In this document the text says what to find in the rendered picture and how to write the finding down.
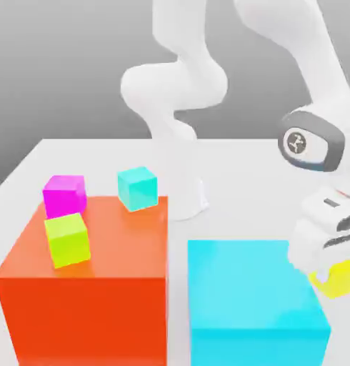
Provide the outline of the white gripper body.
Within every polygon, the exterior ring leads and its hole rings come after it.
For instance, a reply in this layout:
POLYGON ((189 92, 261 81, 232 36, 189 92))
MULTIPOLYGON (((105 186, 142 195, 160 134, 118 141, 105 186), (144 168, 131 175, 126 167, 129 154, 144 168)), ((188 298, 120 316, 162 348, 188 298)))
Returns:
POLYGON ((300 219, 289 240, 288 259, 306 275, 327 275, 333 265, 350 260, 350 230, 327 232, 310 220, 300 219))

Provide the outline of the small yellow cube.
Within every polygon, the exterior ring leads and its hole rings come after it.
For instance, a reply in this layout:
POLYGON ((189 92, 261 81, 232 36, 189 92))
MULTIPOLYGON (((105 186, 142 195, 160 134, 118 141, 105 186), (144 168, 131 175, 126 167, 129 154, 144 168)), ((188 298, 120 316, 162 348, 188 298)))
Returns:
POLYGON ((350 293, 350 260, 332 265, 325 282, 317 278, 317 272, 312 272, 308 278, 313 286, 330 299, 347 295, 350 293))

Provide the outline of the small turquoise cube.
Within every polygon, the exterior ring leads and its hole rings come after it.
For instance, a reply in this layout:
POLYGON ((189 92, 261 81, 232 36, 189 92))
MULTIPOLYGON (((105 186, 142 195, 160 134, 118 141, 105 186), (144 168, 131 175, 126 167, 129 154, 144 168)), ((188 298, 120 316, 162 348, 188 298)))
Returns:
POLYGON ((158 204, 158 179, 146 167, 136 167, 117 173, 118 197, 129 212, 158 204))

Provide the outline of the small lime cube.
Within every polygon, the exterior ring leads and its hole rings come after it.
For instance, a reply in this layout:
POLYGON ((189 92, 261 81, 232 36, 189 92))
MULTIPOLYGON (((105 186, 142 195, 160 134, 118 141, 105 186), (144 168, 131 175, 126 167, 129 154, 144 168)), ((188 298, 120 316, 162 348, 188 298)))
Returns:
POLYGON ((79 213, 44 221, 55 269, 91 259, 86 224, 79 213))

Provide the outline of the small magenta cube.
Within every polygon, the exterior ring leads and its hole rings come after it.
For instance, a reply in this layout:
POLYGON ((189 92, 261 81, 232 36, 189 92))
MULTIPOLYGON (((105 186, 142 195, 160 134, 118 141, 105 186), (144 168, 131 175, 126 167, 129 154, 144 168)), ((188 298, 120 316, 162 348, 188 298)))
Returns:
POLYGON ((46 218, 82 214, 87 196, 83 175, 54 175, 43 188, 46 218))

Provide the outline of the large cyan box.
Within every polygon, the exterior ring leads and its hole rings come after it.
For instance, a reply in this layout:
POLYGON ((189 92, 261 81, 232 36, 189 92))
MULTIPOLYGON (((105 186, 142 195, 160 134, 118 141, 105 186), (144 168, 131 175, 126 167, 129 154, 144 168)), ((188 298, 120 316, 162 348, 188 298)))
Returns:
POLYGON ((285 240, 191 240, 191 366, 322 366, 331 328, 285 240))

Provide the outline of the large orange box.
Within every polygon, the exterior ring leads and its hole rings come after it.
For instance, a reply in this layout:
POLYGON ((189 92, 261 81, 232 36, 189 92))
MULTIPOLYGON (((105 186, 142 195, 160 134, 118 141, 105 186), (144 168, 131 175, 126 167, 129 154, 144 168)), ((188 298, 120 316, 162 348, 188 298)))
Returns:
POLYGON ((168 201, 90 197, 91 259, 55 269, 38 206, 0 266, 19 366, 167 366, 168 201))

